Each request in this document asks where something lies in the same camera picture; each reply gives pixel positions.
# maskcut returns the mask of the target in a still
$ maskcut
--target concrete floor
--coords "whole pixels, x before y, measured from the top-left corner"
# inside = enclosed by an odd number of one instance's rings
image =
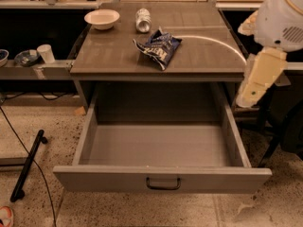
[[[28,149],[39,129],[47,145],[40,145],[36,162],[49,185],[58,227],[66,226],[302,226],[303,162],[278,149],[268,167],[273,177],[252,195],[73,193],[64,191],[52,173],[55,165],[70,165],[85,116],[76,96],[45,100],[19,96],[2,109]],[[267,146],[262,136],[245,131],[242,140],[253,166]],[[26,156],[25,150],[0,113],[0,157]],[[23,187],[25,197],[10,202],[20,167],[0,168],[0,205],[14,212],[14,226],[50,227],[53,215],[44,179],[32,166]]]

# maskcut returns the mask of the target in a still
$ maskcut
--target drawer handle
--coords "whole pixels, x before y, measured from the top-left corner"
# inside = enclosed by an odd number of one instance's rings
[[[150,178],[147,178],[146,186],[151,190],[178,190],[181,186],[181,179],[177,178],[177,185],[175,186],[157,186],[157,185],[151,185]]]

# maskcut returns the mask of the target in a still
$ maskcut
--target bowl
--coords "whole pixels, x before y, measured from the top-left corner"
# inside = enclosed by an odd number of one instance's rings
[[[8,62],[9,52],[6,49],[0,49],[0,66],[4,66]]]
[[[40,54],[35,49],[22,51],[15,57],[15,62],[22,66],[30,66],[38,62]]]
[[[120,14],[114,10],[99,9],[87,13],[84,20],[98,30],[105,30],[114,26],[119,17]]]

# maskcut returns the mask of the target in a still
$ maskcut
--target snack packet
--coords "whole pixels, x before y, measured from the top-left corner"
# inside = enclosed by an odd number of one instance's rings
[[[155,31],[145,44],[133,39],[135,46],[145,55],[158,62],[162,71],[168,68],[169,62],[182,39],[177,39],[169,33],[163,33],[161,28]]]

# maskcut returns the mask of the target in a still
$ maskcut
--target brown tabletop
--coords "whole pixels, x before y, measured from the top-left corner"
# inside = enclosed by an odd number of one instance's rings
[[[136,31],[135,14],[151,13],[151,32]],[[206,79],[239,81],[245,59],[220,13],[208,3],[112,3],[120,18],[109,30],[90,29],[71,69],[72,77],[83,80],[170,80]],[[161,26],[182,39],[165,71],[140,53],[133,39],[145,43]]]

